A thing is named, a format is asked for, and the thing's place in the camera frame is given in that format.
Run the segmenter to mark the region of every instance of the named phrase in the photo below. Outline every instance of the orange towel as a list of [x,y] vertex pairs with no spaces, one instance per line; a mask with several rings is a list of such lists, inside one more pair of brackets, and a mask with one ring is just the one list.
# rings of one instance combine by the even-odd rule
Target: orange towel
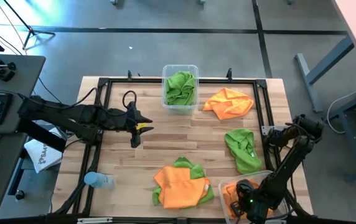
[[[253,185],[254,189],[258,188],[258,184],[251,182],[251,184]],[[233,202],[237,202],[238,201],[238,195],[236,193],[236,183],[233,184],[228,184],[225,185],[222,188],[222,196],[223,196],[223,200],[225,202],[225,205],[227,206],[228,209],[228,213],[231,216],[231,218],[237,218],[235,216],[235,214],[233,213],[232,209],[230,208],[230,204]],[[268,215],[271,215],[272,210],[268,210]]]
[[159,201],[166,209],[187,208],[197,205],[207,194],[210,181],[207,178],[190,179],[189,168],[164,166],[155,176],[161,187]]
[[223,88],[205,102],[203,111],[213,110],[219,119],[229,119],[247,114],[253,104],[248,95]]

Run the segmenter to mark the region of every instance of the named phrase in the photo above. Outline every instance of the green cloth in container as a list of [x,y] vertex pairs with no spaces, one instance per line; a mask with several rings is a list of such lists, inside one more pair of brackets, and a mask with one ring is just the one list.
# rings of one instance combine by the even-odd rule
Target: green cloth in container
[[190,72],[177,72],[166,83],[167,105],[193,105],[195,77]]
[[[175,163],[172,165],[177,168],[189,168],[190,169],[190,179],[198,179],[205,177],[203,172],[203,167],[200,165],[193,165],[186,157],[181,156],[178,158]],[[158,186],[156,190],[153,191],[152,199],[154,205],[159,205],[159,195],[161,193],[161,187]],[[201,204],[204,202],[208,202],[209,200],[214,198],[213,189],[210,186],[207,190],[207,194],[202,197],[197,204]]]
[[253,132],[246,128],[231,130],[225,134],[230,154],[236,158],[236,167],[241,174],[259,171],[261,160],[254,150]]

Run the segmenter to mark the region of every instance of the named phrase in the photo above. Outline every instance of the plastic bottle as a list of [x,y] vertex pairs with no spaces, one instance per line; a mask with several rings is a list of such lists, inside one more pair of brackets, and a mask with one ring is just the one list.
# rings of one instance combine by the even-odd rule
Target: plastic bottle
[[84,182],[98,189],[114,189],[115,180],[105,174],[89,172],[84,176]]

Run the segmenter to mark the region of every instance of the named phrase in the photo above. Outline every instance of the gray floor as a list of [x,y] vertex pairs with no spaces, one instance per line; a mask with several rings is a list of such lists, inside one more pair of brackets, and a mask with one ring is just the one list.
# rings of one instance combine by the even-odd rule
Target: gray floor
[[[125,0],[115,8],[108,0],[14,1],[18,11],[27,12],[32,25],[64,27],[152,27],[255,29],[250,0],[208,0],[204,7],[196,0]],[[344,30],[330,1],[259,0],[264,29],[271,30]],[[7,20],[0,14],[0,24]],[[0,26],[0,33],[20,46],[13,30]],[[256,34],[100,34],[57,33],[46,41],[32,38],[35,45],[29,55],[47,57],[41,77],[63,102],[77,99],[84,75],[126,75],[127,70],[142,76],[161,75],[166,64],[194,64],[203,77],[224,77],[232,67],[235,77],[265,77],[260,44]],[[343,36],[339,35],[265,35],[271,71],[282,78],[291,114],[314,114],[304,89],[296,53],[303,53],[312,68]],[[325,112],[337,98],[356,90],[356,48],[322,77],[315,88],[324,102]],[[52,99],[37,84],[35,91]],[[356,163],[344,136],[325,128],[323,140],[304,161],[314,213],[322,218],[356,221],[356,182],[344,181],[344,175],[356,172]],[[6,196],[0,218],[46,213],[57,174],[52,171],[25,172],[20,189],[27,200],[15,202]]]

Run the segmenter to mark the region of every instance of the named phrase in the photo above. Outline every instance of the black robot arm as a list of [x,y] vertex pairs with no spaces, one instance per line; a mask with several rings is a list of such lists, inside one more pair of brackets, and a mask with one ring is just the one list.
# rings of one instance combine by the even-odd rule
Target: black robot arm
[[278,168],[268,175],[257,189],[247,180],[237,183],[238,206],[236,215],[247,213],[246,217],[254,223],[264,223],[267,220],[268,209],[276,210],[287,191],[287,182],[298,165],[321,140],[323,125],[307,119],[305,115],[297,116],[288,128],[278,131],[271,129],[264,138],[263,144],[268,147],[284,147],[294,140],[292,148]]
[[[135,100],[125,105],[124,99],[128,93],[135,95]],[[31,137],[48,144],[56,150],[64,151],[65,143],[57,136],[50,134],[33,120],[44,120],[55,126],[76,134],[77,138],[88,143],[94,143],[99,131],[127,131],[131,133],[131,147],[141,143],[140,135],[150,131],[152,127],[138,126],[141,123],[151,123],[136,109],[136,94],[128,91],[124,94],[123,105],[126,111],[116,108],[105,109],[102,105],[64,105],[47,101],[39,96],[23,97],[23,103],[18,114],[21,118],[19,130]]]

